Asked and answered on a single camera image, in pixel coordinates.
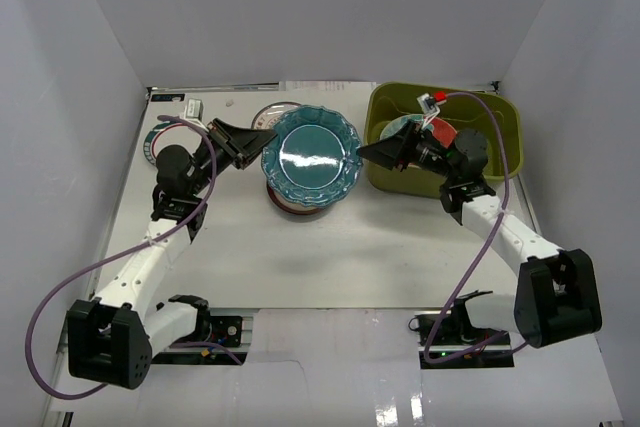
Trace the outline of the red teal flower plate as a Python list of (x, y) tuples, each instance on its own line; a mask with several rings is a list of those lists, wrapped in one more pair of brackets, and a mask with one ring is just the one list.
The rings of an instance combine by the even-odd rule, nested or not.
[[(423, 116), (421, 114), (408, 114), (398, 117), (382, 129), (379, 139), (383, 140), (394, 135), (409, 121), (420, 123), (422, 120)], [(456, 129), (451, 124), (439, 117), (434, 118), (427, 128), (444, 147), (449, 147), (457, 134)]]

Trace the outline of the teal scalloped plate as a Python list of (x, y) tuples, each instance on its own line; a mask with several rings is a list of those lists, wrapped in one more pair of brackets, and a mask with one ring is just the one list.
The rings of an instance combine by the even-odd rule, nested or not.
[(285, 201), (323, 210), (355, 187), (363, 167), (361, 138), (341, 113), (302, 105), (284, 113), (273, 131), (261, 168), (267, 185)]

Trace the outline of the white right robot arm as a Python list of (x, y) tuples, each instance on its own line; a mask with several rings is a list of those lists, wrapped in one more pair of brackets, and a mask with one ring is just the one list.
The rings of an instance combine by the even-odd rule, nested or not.
[(489, 291), (456, 295), (449, 311), (453, 337), (472, 346), (488, 329), (517, 332), (541, 348), (599, 331), (602, 313), (593, 262), (582, 249), (565, 250), (508, 213), (505, 200), (486, 182), (486, 137), (459, 131), (449, 146), (415, 122), (397, 133), (359, 148), (361, 158), (392, 170), (413, 164), (443, 176), (439, 188), (445, 212), (484, 239), (517, 278), (514, 293)]

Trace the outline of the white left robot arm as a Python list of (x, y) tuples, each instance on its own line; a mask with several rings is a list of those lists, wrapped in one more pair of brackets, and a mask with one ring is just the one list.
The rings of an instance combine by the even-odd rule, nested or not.
[(172, 144), (156, 156), (153, 209), (139, 250), (91, 300), (77, 300), (66, 313), (71, 376), (136, 389), (153, 358), (211, 335), (207, 300), (177, 294), (154, 305), (153, 297), (202, 228), (218, 174), (248, 167), (275, 138), (273, 130), (235, 127), (219, 119), (191, 123), (200, 135), (195, 152)]

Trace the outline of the olive green plastic bin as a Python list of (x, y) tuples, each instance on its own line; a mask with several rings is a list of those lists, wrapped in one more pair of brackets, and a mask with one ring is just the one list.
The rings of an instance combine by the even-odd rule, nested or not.
[[(387, 82), (379, 85), (369, 98), (363, 142), (378, 141), (386, 125), (403, 116), (418, 114), (420, 107), (417, 98), (425, 93), (449, 93), (449, 88), (404, 82)], [(482, 100), (491, 109), (500, 128), (502, 145), (505, 148), (509, 176), (514, 177), (524, 162), (521, 139), (520, 117), (516, 107), (506, 99), (493, 93), (479, 93)], [(448, 122), (457, 131), (473, 129), (482, 133), (488, 142), (488, 164), (484, 168), (484, 177), (492, 186), (504, 182), (504, 166), (499, 154), (499, 142), (494, 123), (478, 100), (467, 96), (456, 96), (441, 107), (440, 118)], [(402, 172), (387, 170), (370, 162), (365, 163), (366, 176), (371, 185), (379, 190), (409, 194), (421, 197), (437, 198), (439, 187), (444, 178), (432, 172), (410, 166)]]

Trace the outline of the white orange sunburst plate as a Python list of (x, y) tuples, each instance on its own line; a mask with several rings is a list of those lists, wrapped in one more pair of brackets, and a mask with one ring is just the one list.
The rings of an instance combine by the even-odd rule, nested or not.
[(262, 108), (253, 118), (251, 128), (253, 130), (271, 130), (285, 113), (298, 109), (298, 102), (276, 102)]

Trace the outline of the white green rimmed plate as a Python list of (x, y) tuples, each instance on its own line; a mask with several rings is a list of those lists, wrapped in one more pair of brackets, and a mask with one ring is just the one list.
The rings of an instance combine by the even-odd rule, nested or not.
[(165, 147), (179, 145), (193, 153), (200, 142), (200, 135), (185, 125), (175, 121), (161, 121), (146, 134), (142, 151), (146, 160), (155, 167), (157, 156)]

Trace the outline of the white papers at back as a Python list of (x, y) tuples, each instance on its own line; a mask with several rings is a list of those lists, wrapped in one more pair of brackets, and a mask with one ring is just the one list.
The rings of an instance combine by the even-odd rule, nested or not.
[(279, 83), (280, 91), (313, 90), (322, 92), (338, 92), (361, 90), (371, 92), (378, 84), (371, 81), (346, 81), (346, 80), (287, 80)]

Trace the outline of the red rimmed beige plate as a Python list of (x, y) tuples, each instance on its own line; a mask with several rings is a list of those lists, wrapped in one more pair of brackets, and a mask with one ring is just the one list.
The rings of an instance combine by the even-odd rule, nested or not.
[(329, 210), (329, 207), (304, 206), (299, 203), (288, 201), (281, 194), (272, 189), (269, 185), (266, 185), (266, 191), (269, 199), (277, 208), (291, 215), (312, 216), (325, 213)]

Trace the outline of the blue label sticker left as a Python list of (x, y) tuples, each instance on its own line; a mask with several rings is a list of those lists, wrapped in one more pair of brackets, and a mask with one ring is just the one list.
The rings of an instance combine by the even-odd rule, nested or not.
[(169, 93), (169, 94), (161, 94), (155, 93), (150, 97), (151, 102), (183, 102), (185, 99), (184, 94), (179, 93)]

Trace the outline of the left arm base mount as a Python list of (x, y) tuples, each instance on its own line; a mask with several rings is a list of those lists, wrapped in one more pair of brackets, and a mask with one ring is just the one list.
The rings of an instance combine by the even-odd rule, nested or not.
[[(242, 316), (212, 316), (205, 340), (226, 347), (243, 364), (249, 346), (243, 336)], [(232, 357), (219, 348), (205, 347), (200, 357), (205, 365), (237, 365)]]

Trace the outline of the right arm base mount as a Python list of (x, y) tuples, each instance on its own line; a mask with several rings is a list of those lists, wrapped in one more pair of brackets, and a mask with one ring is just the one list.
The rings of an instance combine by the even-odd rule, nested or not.
[[(476, 349), (472, 353), (440, 364), (428, 363), (424, 358), (424, 347), (435, 323), (438, 313), (436, 311), (424, 311), (415, 314), (407, 323), (410, 332), (418, 337), (418, 359), (422, 370), (434, 369), (489, 369), (489, 368), (512, 368), (515, 366), (514, 354), (512, 351), (511, 339), (508, 334), (502, 335), (491, 344)], [(444, 359), (448, 356), (462, 351), (477, 343), (485, 341), (497, 331), (491, 329), (475, 329), (470, 334), (462, 334), (456, 329), (454, 321), (448, 315), (442, 322), (436, 337), (429, 350), (431, 360)]]

